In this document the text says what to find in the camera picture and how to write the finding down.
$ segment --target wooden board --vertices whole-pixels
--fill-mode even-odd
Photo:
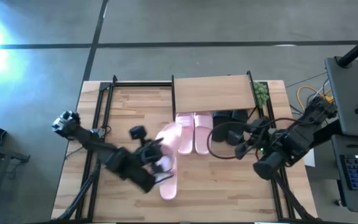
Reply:
[[[84,127],[93,120],[99,82],[85,82],[78,104]],[[283,82],[269,82],[275,117],[291,116]],[[129,128],[143,124],[154,138],[172,120],[171,89],[152,87],[115,88],[107,142],[134,150],[139,143],[131,141]],[[289,123],[278,122],[279,128]],[[69,151],[78,147],[70,143]],[[213,143],[212,150],[232,156],[233,147]],[[85,151],[65,161],[52,217],[59,216],[78,192]],[[94,212],[95,222],[251,222],[276,221],[270,183],[252,169],[253,154],[243,160],[222,161],[210,155],[178,155],[178,194],[172,201],[163,201],[155,187],[143,194],[128,180],[121,181],[102,169]],[[302,162],[288,169],[291,189],[301,204],[316,215],[313,197]],[[283,209],[285,203],[281,194]]]
[[[175,104],[177,113],[255,107],[247,75],[176,78]]]

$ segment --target pink slipper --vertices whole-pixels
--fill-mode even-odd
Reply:
[[[181,125],[181,144],[178,152],[189,155],[193,150],[194,113],[178,113],[175,122]]]
[[[195,122],[195,141],[196,151],[198,154],[207,155],[209,154],[206,139],[211,132],[214,124],[212,114],[210,112],[196,112],[194,115]],[[209,145],[211,145],[211,136],[209,137]]]
[[[157,174],[156,181],[173,175],[159,184],[161,197],[164,200],[172,200],[177,195],[178,176],[175,151],[178,150],[181,142],[181,126],[176,123],[168,124],[157,134],[156,139],[159,138],[163,138],[161,151],[164,156],[156,164],[162,166],[168,174]]]

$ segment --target wooden table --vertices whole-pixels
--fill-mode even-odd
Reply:
[[[90,128],[98,97],[100,82],[84,82],[77,111],[81,124]],[[276,118],[291,118],[291,110],[283,81],[267,81]],[[128,130],[144,125],[148,137],[172,121],[172,95],[170,87],[115,87],[109,125],[112,131],[106,142],[135,149],[139,143],[131,141]],[[286,128],[288,121],[277,122]],[[71,142],[67,153],[77,149]],[[234,148],[213,143],[216,154],[234,154]],[[53,208],[52,218],[67,208],[80,189],[86,151],[70,156],[64,163],[62,176]],[[253,153],[243,160],[219,160],[211,155],[200,156],[195,152],[178,157],[178,193],[172,201],[159,196],[158,187],[143,194],[130,181],[121,181],[114,174],[102,169],[94,222],[251,222],[277,221],[268,181],[257,176],[252,168],[256,158]],[[287,169],[290,188],[300,203],[317,217],[308,177],[303,161]],[[280,194],[284,213],[287,213],[283,195]]]

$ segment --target concrete floor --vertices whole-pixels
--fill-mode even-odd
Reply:
[[[0,0],[0,44],[89,44],[102,0]],[[110,0],[100,43],[358,40],[358,0]],[[243,74],[287,85],[323,73],[326,57],[352,46],[98,49],[90,80],[167,80]],[[31,155],[15,180],[4,180],[0,223],[48,220],[67,141],[50,129],[74,110],[89,49],[0,50],[0,127],[6,147]],[[320,88],[326,75],[287,88]],[[302,95],[306,100],[309,93]],[[358,223],[332,204],[336,183],[310,177],[323,220]]]

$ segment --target green plant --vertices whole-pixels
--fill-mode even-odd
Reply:
[[[267,87],[259,82],[255,82],[254,86],[257,106],[261,108],[263,105],[266,105],[266,101],[269,98],[269,94],[267,94]]]

